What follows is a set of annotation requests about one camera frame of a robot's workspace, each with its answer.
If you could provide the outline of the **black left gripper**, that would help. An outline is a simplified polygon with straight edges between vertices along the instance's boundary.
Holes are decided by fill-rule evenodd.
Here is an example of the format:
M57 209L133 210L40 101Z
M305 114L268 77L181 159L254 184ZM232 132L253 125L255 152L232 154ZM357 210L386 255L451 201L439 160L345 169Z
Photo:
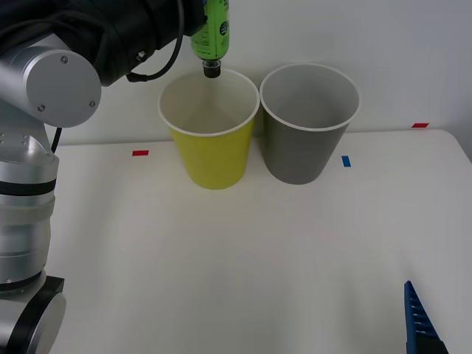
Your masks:
M184 34L192 36L206 23L205 5L207 0L183 0Z

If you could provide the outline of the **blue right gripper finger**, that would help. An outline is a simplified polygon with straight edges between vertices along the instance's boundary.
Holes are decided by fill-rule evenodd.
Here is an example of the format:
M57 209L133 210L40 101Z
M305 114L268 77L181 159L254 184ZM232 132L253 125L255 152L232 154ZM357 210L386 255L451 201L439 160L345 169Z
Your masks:
M410 281L404 284L404 310L406 353L448 354Z

